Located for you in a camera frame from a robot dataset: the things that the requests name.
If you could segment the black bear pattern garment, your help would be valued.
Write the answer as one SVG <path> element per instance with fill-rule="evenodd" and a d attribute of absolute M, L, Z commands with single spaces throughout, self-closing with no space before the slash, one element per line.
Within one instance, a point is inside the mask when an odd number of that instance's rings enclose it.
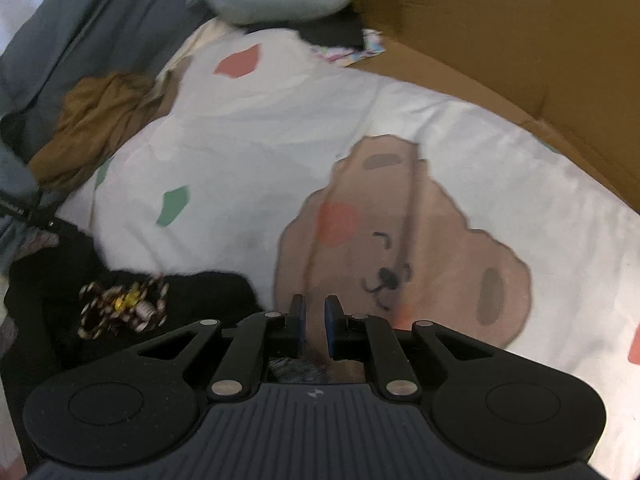
<path fill-rule="evenodd" d="M 1 360 L 13 416 L 32 390 L 66 370 L 196 321 L 232 327 L 260 310 L 240 274 L 113 271 L 93 249 L 63 245 L 12 264 L 6 307 L 17 328 Z"/>

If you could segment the black cloth under neck pillow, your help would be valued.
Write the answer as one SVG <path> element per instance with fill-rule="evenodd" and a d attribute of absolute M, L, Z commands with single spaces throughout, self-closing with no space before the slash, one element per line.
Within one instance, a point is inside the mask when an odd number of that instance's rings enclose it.
<path fill-rule="evenodd" d="M 353 6 L 338 11 L 326 18 L 308 22 L 265 22 L 244 26 L 250 34 L 258 30 L 288 29 L 298 32 L 298 36 L 308 44 L 327 48 L 364 49 L 362 19 Z"/>

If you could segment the brown crumpled garment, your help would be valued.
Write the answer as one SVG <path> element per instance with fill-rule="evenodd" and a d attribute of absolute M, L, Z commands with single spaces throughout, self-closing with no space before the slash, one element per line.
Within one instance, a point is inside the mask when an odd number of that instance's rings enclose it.
<path fill-rule="evenodd" d="M 65 96 L 53 138 L 29 162 L 46 190 L 72 192 L 150 122 L 167 115 L 181 74 L 159 81 L 130 73 L 81 79 Z"/>

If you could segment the grey blue pillow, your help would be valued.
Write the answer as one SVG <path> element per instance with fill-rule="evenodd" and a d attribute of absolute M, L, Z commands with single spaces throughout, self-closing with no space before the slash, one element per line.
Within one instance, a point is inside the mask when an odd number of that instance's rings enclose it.
<path fill-rule="evenodd" d="M 213 13 L 186 0 L 44 0 L 1 57 L 1 137 L 28 162 L 67 92 L 111 72 L 155 77 Z"/>

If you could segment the brown cardboard box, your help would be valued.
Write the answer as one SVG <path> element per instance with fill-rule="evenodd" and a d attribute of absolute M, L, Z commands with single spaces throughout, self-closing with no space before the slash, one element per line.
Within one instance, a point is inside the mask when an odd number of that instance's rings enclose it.
<path fill-rule="evenodd" d="M 639 203 L 639 0 L 356 0 L 362 70 L 457 96 Z"/>

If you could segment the cream bear print quilt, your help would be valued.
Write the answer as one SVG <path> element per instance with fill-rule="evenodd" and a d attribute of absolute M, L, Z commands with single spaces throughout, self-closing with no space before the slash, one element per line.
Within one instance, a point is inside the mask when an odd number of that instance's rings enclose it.
<path fill-rule="evenodd" d="M 639 472 L 639 217 L 524 129 L 316 58 L 288 30 L 189 51 L 170 113 L 66 200 L 115 270 L 233 271 L 269 309 L 428 318 L 589 382 L 593 466 Z"/>

